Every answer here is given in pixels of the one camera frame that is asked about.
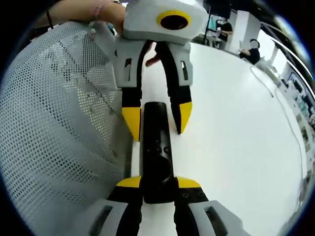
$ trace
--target cable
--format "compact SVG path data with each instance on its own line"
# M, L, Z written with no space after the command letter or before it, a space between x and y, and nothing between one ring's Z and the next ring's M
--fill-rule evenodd
M49 23L50 28L53 29L54 26L53 26L53 22L52 22L52 20L51 20L49 11L46 11L46 16L47 16L47 20L48 20L48 23Z
M301 157L301 182L300 182L300 186L299 186L299 196L298 196L297 201L296 201L296 204L295 204L295 209L297 209L297 210L295 210L295 212L293 213L293 215L294 215L294 214L299 210L299 208L300 208L300 206L301 206L301 203L303 202L303 200L300 200L300 194L302 193L302 190L303 190L303 180L304 180L304 179L303 179L303 151L302 151L302 147L301 147L300 142L299 142L299 140L298 140L298 138L297 138L297 136L296 136L296 134L295 134L295 132L294 132L294 130L293 130L293 127L292 127L292 125L291 125L291 122L290 122L290 120L289 120L289 117L288 117L288 115L287 115L287 113L286 113L286 111L285 111L284 105L283 105L283 103L279 100L279 97L278 97L278 95L277 95L277 90L279 90L279 88L276 87L276 89L275 89L275 91L274 91L274 94L275 94L275 96L274 96L273 93L269 90L269 88L262 82L262 80L253 72L253 70L252 70L253 67L255 67L255 66L251 66L251 67L250 67L250 70L251 70L252 74L258 79L259 82L261 82L261 83L268 89L268 91L270 92L270 95L271 95L272 98L274 98L274 97L276 96L278 102L280 103L280 105L281 105L281 107L282 107L282 110L283 110L283 113L284 113L284 115L285 115L285 118L286 118L286 120L287 120L287 122L288 122L288 124L289 124L289 126L290 126L291 132L292 132L292 134L293 134L293 136L294 136L294 138L295 138L295 140L296 140L296 142L297 142L297 144L298 144L298 146L299 146L300 157ZM291 218L292 218L292 217L290 217L290 218L288 219L288 221L287 221L284 225L286 225L286 224L290 221Z
M252 74L256 77L256 79L258 79L258 81L260 82L260 83L262 83L265 87L266 87L266 89L268 89L268 91L269 91L269 93L270 93L270 95L271 95L271 97L274 97L274 95L272 94L272 92L269 90L269 88L261 81L261 79L253 72L253 68L257 68L257 67L255 67L255 66L251 66L250 67L250 70L251 70L251 72L252 72Z

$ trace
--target person's hand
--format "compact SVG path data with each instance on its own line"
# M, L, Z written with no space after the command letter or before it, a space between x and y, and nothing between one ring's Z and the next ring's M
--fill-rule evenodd
M124 30L125 12L126 8L123 5L112 2L104 8L104 11L101 15L101 20L111 23L117 33L122 35ZM158 55L155 55L153 58L146 61L146 67L149 67L158 61L160 61L160 58Z
M152 45L153 45L153 43L151 43L149 49L147 50L147 53L152 49ZM150 67L151 65L157 63L158 61L160 61L160 58L156 54L154 57L152 57L151 59L146 61L146 67Z
M243 50L241 51L241 53L243 53L243 54L245 54L245 55L247 55L247 56L250 56L250 55L251 55L251 53L250 53L248 50L246 50L246 49L243 49Z

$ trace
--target white table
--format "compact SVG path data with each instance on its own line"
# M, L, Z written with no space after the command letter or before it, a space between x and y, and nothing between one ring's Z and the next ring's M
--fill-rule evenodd
M301 120L299 122L300 129L305 128L307 136L308 136L308 142L304 142L304 146L309 146L308 151L306 151L306 157L307 157L307 170L308 171L314 171L313 162L314 162L314 149L315 149L315 143L313 141L313 135L312 135L312 129L306 120L305 116L301 113L301 110L299 108L299 105L297 102L292 98L292 95L290 93L290 90L287 89L284 84L282 84L279 87L279 90L281 91L282 95L287 100L288 105L290 106L291 110L293 111L295 117L300 115Z
M182 135L175 130L162 64L143 72L142 104L168 106L174 174L198 181L208 199L240 217L252 236L274 236L294 212L301 180L299 146L282 107L245 61L197 44L191 46L190 59L193 109ZM269 77L255 70L274 92ZM294 114L277 93L304 149ZM139 175L139 143L134 143L132 175ZM140 236L177 235L173 204L144 205L142 210Z
M202 32L202 33L200 33L199 35L198 35L198 37L200 37L200 38L204 38L204 36L205 36L205 32ZM206 34L206 38L209 40L209 46L210 47L212 47L212 43L214 42L214 41L221 41L221 39L219 39L218 37L217 37L217 33L214 33L214 32L211 32L211 31L208 31L207 32L207 34Z

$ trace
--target person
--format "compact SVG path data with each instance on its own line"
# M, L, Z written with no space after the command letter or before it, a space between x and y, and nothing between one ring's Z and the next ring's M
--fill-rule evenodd
M250 40L251 49L245 50L243 49L239 54L240 58L247 59L251 64L256 64L260 60L260 43L256 39Z
M221 19L217 20L216 23L217 31L219 32L218 39L220 39L219 49L224 50L227 42L227 37L233 34L233 28L230 22L224 17L221 17Z
M119 35L124 30L124 19L126 8L117 0L62 0L48 10L53 25L62 24L68 21L91 22L97 20L110 23L114 26ZM47 13L42 14L36 21L36 28L49 25ZM149 67L159 61L158 55L146 61Z

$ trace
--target black shirt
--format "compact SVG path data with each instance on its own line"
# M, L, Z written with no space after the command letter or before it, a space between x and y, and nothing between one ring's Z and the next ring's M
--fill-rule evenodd
M240 58L246 58L251 64L256 64L260 60L260 53L257 48L252 48L249 50L250 56L244 53L240 53Z
M220 27L221 30L223 30L223 31L227 31L227 32L233 31L232 25L229 22L225 22L223 25L218 23L218 21L216 21L216 23L217 23L217 29ZM221 33L218 36L218 38L221 39L222 41L225 41L225 42L227 41L227 35L226 34Z

